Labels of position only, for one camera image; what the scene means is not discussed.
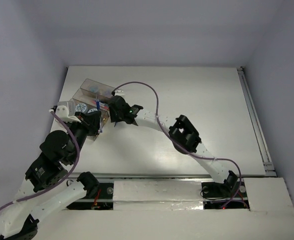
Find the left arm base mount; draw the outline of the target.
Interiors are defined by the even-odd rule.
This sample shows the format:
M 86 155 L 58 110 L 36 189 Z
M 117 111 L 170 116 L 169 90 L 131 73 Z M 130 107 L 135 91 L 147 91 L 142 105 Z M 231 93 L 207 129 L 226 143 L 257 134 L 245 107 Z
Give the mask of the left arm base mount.
M 98 192 L 93 197 L 83 197 L 68 205 L 68 210 L 113 210 L 114 184 L 112 182 L 100 183 Z

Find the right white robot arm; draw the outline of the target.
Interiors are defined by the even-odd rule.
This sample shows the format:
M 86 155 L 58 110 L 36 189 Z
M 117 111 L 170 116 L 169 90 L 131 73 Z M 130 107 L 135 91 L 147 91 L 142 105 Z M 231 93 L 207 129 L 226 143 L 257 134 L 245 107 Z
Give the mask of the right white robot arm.
M 130 106 L 119 95 L 109 100 L 109 114 L 112 122 L 125 122 L 163 132 L 178 152 L 190 156 L 207 171 L 222 196 L 229 196 L 239 188 L 238 176 L 207 150 L 199 132 L 185 115 L 176 119 L 160 117 L 140 105 Z

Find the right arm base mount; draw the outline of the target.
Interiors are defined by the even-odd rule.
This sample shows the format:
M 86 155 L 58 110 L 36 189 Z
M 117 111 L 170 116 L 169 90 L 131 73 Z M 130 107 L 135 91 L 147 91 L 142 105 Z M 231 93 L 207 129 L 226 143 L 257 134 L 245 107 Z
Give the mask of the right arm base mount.
M 224 183 L 202 182 L 200 196 L 205 210 L 250 209 L 245 182 L 232 171 Z

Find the blue pen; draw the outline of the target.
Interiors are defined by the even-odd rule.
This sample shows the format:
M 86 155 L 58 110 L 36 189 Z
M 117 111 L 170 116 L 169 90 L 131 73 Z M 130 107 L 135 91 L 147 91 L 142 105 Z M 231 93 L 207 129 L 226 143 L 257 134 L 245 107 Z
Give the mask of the blue pen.
M 100 101 L 96 102 L 96 106 L 98 109 L 102 109 L 104 111 L 108 111 L 109 110 L 109 105 Z
M 99 99 L 98 99 L 98 96 L 96 95 L 96 97 L 95 97 L 95 101 L 100 101 Z M 101 109 L 99 109 L 99 108 L 97 108 L 97 110 L 99 111 L 99 113 L 100 113 L 100 117 L 99 117 L 99 132 L 100 133 L 102 133 L 103 132 L 103 126 L 102 126 L 102 111 L 101 111 Z

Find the clear jar blue pins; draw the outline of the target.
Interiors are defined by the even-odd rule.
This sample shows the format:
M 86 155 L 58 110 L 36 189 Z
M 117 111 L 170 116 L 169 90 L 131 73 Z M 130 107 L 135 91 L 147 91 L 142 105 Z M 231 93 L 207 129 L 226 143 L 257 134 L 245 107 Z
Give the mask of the clear jar blue pins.
M 96 85 L 92 85 L 89 87 L 89 90 L 93 93 L 97 93 L 99 91 L 99 87 Z

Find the blue white tape roll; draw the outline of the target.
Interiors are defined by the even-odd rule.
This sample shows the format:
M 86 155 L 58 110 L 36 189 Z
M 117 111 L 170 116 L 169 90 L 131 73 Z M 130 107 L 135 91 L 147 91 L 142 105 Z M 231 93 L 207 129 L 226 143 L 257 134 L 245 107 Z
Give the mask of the blue white tape roll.
M 78 103 L 75 106 L 75 112 L 86 114 L 88 112 L 88 106 L 85 103 Z
M 88 110 L 87 113 L 89 114 L 89 113 L 93 113 L 93 112 L 96 112 L 96 111 L 98 111 L 96 108 L 91 108 L 91 109 Z

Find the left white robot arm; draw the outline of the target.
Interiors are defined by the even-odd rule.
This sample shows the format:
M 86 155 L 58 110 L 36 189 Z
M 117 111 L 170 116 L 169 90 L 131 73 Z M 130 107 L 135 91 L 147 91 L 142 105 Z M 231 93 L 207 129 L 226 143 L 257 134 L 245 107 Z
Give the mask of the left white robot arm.
M 100 183 L 90 173 L 82 172 L 64 191 L 39 204 L 41 196 L 62 184 L 76 168 L 87 137 L 99 134 L 102 113 L 76 112 L 69 123 L 49 111 L 65 128 L 50 132 L 40 145 L 41 153 L 25 173 L 15 200 L 0 207 L 0 240 L 31 240 L 38 225 L 50 214 L 58 212 L 81 198 L 97 198 Z

